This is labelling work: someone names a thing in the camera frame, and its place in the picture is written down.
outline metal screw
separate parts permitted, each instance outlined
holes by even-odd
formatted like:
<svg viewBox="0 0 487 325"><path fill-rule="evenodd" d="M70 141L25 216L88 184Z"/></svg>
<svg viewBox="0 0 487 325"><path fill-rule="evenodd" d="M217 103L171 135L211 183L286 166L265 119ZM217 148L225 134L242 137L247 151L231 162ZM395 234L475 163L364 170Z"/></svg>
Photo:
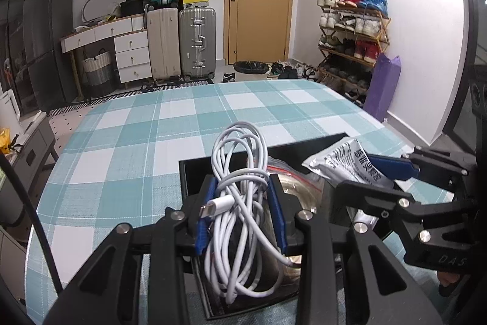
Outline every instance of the metal screw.
<svg viewBox="0 0 487 325"><path fill-rule="evenodd" d="M428 230L421 230L419 232L419 239L421 240L421 242L428 242L429 240L431 240L431 234Z"/></svg>
<svg viewBox="0 0 487 325"><path fill-rule="evenodd" d="M304 221L308 221L313 217L313 213L308 210L301 210L298 212L298 217L300 217Z"/></svg>
<svg viewBox="0 0 487 325"><path fill-rule="evenodd" d="M121 223L117 225L115 230L118 234L127 234L130 230L130 225L128 223Z"/></svg>
<svg viewBox="0 0 487 325"><path fill-rule="evenodd" d="M182 221L186 215L182 211L174 211L171 213L171 219L174 221Z"/></svg>
<svg viewBox="0 0 487 325"><path fill-rule="evenodd" d="M360 233L360 234L363 234L365 233L369 228L367 227L367 225L365 223L362 223L362 222L357 222L356 224L354 224L354 229L357 233Z"/></svg>
<svg viewBox="0 0 487 325"><path fill-rule="evenodd" d="M399 205L403 208L407 208L409 207L409 200L405 198L399 199Z"/></svg>

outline white drawer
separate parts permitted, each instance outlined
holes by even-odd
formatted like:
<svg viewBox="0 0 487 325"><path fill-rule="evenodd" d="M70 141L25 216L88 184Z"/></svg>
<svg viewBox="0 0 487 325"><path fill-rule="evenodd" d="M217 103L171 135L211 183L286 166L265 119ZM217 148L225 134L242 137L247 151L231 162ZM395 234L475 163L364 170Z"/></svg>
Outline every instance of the white drawer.
<svg viewBox="0 0 487 325"><path fill-rule="evenodd" d="M125 68L126 66L134 66L150 62L149 48L142 47L134 50L127 50L121 53L116 53L118 68Z"/></svg>
<svg viewBox="0 0 487 325"><path fill-rule="evenodd" d="M145 79L152 76L150 63L128 66L118 70L120 82L131 82L132 80Z"/></svg>
<svg viewBox="0 0 487 325"><path fill-rule="evenodd" d="M82 47L86 44L93 43L95 41L94 38L94 30L86 30L84 32L80 32L79 34L70 36L69 38L61 40L61 47L63 53L67 51L71 51L75 48Z"/></svg>
<svg viewBox="0 0 487 325"><path fill-rule="evenodd" d="M137 31L143 29L144 16L132 17L132 30Z"/></svg>
<svg viewBox="0 0 487 325"><path fill-rule="evenodd" d="M94 29L96 40L110 38L111 36L126 34L132 31L132 19L124 18L123 20L113 21L108 24L97 26Z"/></svg>
<svg viewBox="0 0 487 325"><path fill-rule="evenodd" d="M147 47L147 31L137 32L136 34L128 34L117 36L114 39L115 52L134 50L135 48Z"/></svg>

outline cable plug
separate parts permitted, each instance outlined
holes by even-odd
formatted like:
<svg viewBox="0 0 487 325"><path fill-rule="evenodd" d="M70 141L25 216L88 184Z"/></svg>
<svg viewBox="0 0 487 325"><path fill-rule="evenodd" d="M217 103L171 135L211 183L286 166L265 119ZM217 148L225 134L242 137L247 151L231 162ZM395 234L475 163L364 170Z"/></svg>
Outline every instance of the cable plug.
<svg viewBox="0 0 487 325"><path fill-rule="evenodd" d="M200 209L200 218L215 217L217 215L223 214L224 212L230 211L235 204L235 199L232 195L228 194L223 197L217 197L216 199L208 201Z"/></svg>

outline white charging cable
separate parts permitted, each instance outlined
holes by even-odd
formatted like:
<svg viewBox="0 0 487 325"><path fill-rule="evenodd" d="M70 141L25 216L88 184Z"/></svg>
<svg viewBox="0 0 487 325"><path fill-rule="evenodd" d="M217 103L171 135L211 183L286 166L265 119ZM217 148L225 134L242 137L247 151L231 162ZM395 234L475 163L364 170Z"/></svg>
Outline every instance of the white charging cable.
<svg viewBox="0 0 487 325"><path fill-rule="evenodd" d="M227 143L230 147L225 155ZM247 152L247 167L230 172L230 159L238 145L242 145ZM262 199L269 182L264 136L249 122L230 125L215 141L211 167L219 182L217 193L220 193L220 197L210 200L201 209L201 216L214 216L213 237L205 256L206 278L211 282L215 292L225 298L227 304L233 303L239 294L254 298L269 296L281 284L282 264L295 268L300 267L300 264L293 263L283 256L260 228L264 221ZM242 230L235 258L233 263L230 263L228 246L233 228L238 221L242 222ZM245 247L248 248L248 257L242 266ZM279 274L270 289L255 292L262 273L262 249L279 262ZM249 276L255 259L257 268L254 278L251 284L245 287L245 284L250 283Z"/></svg>

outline checkered tablecloth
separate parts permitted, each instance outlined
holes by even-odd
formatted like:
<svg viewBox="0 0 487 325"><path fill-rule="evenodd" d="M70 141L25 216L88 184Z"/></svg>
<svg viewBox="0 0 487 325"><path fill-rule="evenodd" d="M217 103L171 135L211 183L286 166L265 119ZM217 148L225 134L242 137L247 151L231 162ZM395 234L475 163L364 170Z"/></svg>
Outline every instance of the checkered tablecloth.
<svg viewBox="0 0 487 325"><path fill-rule="evenodd" d="M238 120L257 124L269 146L344 131L370 153L400 156L411 151L369 114L327 87L305 80L185 87L103 103L84 118L65 146L37 209L64 285L115 225L151 224L166 207L181 207L178 161L211 155L217 136ZM449 193L420 181L401 187L423 203L451 199ZM386 243L402 258L396 235ZM407 268L436 299L434 273ZM145 260L142 324L148 269ZM40 323L56 294L32 234L25 287L28 314ZM188 294L188 307L191 323L206 323L196 292ZM211 323L294 324L295 310L296 301L291 300L240 319Z"/></svg>

